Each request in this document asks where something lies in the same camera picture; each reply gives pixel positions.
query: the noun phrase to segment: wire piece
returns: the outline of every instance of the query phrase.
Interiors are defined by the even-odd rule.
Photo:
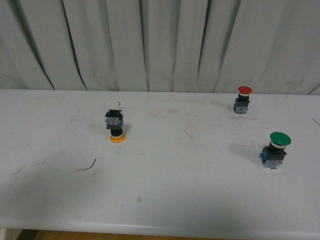
[[[90,167],[84,168],[84,169],[79,169],[79,168],[77,168],[76,171],[78,172],[78,171],[81,171],[81,170],[88,170],[88,169],[92,168],[92,167],[95,165],[96,160],[97,160],[97,159],[95,158],[94,161],[93,161],[93,164],[92,164]]]
[[[316,122],[316,124],[318,124],[319,126],[320,126],[320,124],[314,119],[314,118],[312,118],[313,119],[313,121],[315,121]]]

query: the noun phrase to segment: table surface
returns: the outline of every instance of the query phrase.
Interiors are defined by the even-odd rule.
[[[237,96],[0,90],[0,227],[320,239],[320,96],[251,94],[236,114]],[[259,158],[272,132],[292,139],[278,169]]]

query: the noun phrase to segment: white curtain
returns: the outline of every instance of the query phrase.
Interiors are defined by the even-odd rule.
[[[318,0],[0,0],[0,88],[320,94]]]

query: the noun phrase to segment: floor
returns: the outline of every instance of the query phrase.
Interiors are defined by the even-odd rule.
[[[122,235],[71,231],[40,231],[36,240],[207,240],[205,238],[183,238],[166,236]]]

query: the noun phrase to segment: wire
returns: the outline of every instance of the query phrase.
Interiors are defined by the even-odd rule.
[[[84,169],[79,169],[79,168],[77,168],[76,170],[77,170],[77,171],[88,170],[88,169],[92,168],[92,167],[95,165],[96,160],[97,160],[97,159],[95,158],[94,161],[93,161],[93,164],[92,164],[90,167],[84,168]]]

